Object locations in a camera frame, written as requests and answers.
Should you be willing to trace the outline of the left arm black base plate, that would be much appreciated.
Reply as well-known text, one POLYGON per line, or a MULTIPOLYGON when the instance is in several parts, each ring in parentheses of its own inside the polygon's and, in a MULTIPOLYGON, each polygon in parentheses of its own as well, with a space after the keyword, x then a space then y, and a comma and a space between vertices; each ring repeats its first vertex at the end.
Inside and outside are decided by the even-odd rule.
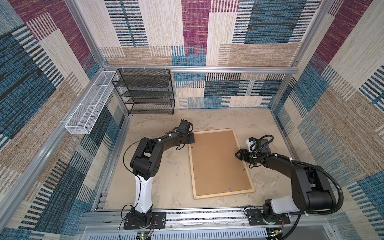
POLYGON ((149 230, 150 228, 164 229, 166 226, 167 213, 166 212, 152 212, 146 217, 146 220, 140 221, 139 217, 134 214, 128 213, 124 221, 124 230, 149 230))

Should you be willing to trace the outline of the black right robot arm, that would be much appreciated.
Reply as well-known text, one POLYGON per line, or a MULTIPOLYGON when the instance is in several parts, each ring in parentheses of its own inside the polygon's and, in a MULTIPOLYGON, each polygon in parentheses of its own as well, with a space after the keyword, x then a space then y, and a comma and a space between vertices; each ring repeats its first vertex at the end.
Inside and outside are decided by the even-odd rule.
POLYGON ((235 154, 240 161, 248 163, 249 168, 265 167, 291 180, 290 195, 265 201, 260 213, 263 221, 272 225, 285 215, 330 215, 339 211, 344 193, 336 179, 320 166, 272 153, 269 144, 273 140, 272 135, 251 137, 246 141, 247 149, 235 154))

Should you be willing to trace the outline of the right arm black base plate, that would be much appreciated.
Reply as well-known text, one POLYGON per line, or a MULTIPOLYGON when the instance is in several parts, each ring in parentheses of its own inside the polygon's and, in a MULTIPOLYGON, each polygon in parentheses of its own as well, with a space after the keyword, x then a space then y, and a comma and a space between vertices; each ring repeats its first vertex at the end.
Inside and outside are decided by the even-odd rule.
POLYGON ((266 226, 266 225, 289 225, 291 220, 288 215, 269 215, 263 213, 261 209, 245 209, 250 226, 266 226))

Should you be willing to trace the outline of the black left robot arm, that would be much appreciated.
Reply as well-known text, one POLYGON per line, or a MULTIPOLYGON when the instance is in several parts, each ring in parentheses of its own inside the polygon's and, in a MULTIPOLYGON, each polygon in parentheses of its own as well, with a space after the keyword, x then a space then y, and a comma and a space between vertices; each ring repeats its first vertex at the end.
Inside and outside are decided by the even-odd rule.
POLYGON ((181 150, 185 145, 193 144, 194 126, 181 119, 180 125, 166 132, 163 136, 149 139, 142 138, 131 159, 130 167, 135 176, 136 195, 131 208, 130 219, 143 227, 153 222, 152 184, 158 173, 164 151, 175 147, 181 150))

